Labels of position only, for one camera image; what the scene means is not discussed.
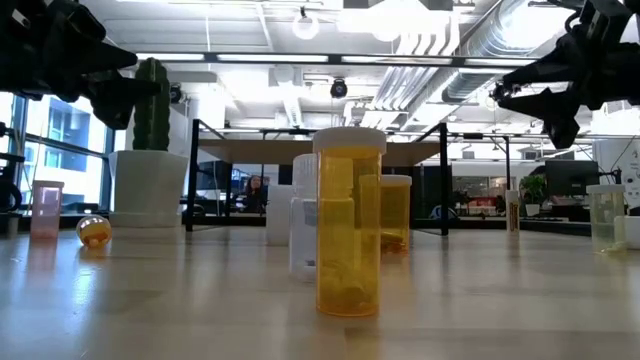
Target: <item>cactus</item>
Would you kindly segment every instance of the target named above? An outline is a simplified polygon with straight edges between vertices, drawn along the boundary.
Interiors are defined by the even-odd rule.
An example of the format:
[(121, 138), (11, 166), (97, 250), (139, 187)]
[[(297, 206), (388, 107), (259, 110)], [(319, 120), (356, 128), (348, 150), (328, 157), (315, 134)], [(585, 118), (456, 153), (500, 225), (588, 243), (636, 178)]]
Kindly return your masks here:
[(133, 127), (135, 150), (167, 151), (169, 147), (170, 95), (167, 69), (160, 61), (149, 58), (140, 63), (136, 79), (154, 81), (161, 86), (158, 95), (136, 103)]

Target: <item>green plant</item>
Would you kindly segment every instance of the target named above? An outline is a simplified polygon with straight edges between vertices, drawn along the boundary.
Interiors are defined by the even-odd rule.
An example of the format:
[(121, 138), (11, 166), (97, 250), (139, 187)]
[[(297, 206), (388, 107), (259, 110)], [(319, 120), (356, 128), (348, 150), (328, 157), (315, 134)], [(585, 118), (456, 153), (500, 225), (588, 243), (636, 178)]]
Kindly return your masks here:
[(542, 175), (529, 175), (522, 178), (520, 188), (524, 190), (526, 204), (542, 204), (546, 198), (546, 182)]
[(149, 58), (138, 66), (136, 79), (160, 84), (160, 93), (136, 103), (133, 127), (135, 150), (160, 150), (169, 148), (170, 95), (167, 69), (160, 61)]

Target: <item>computer monitor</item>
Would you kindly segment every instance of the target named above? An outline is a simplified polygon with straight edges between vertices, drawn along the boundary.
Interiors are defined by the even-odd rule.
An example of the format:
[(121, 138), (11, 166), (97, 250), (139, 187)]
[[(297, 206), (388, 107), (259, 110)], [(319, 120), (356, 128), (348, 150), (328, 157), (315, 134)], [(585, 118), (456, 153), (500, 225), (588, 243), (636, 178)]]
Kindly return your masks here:
[(595, 161), (547, 160), (545, 174), (549, 195), (586, 195), (588, 185), (600, 183)]

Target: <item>white plastic bottle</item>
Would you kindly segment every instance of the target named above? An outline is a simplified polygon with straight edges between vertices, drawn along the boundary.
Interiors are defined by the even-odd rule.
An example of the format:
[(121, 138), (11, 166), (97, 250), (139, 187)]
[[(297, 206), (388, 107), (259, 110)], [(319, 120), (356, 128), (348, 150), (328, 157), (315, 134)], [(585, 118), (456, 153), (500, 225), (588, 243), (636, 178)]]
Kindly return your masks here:
[(316, 279), (317, 167), (316, 154), (293, 160), (289, 273), (305, 282)]

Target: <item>clear plastic container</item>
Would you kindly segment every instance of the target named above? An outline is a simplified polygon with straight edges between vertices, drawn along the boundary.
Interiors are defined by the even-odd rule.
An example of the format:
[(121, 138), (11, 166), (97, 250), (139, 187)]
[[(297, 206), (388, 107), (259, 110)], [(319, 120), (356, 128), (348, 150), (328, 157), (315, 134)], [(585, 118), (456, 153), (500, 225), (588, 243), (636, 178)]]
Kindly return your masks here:
[(289, 273), (305, 282), (316, 279), (317, 168), (316, 154), (293, 160)]
[(596, 253), (624, 252), (624, 237), (615, 236), (615, 218), (624, 216), (624, 185), (587, 186), (591, 207), (591, 240)]
[(316, 307), (375, 314), (380, 279), (380, 169), (386, 136), (369, 128), (321, 130), (318, 154)]
[(409, 252), (411, 177), (382, 175), (380, 180), (380, 237), (382, 253)]
[(35, 180), (33, 182), (31, 239), (58, 239), (62, 188), (64, 183), (60, 181)]
[(291, 185), (269, 185), (266, 207), (267, 245), (289, 245), (289, 210), (293, 187)]

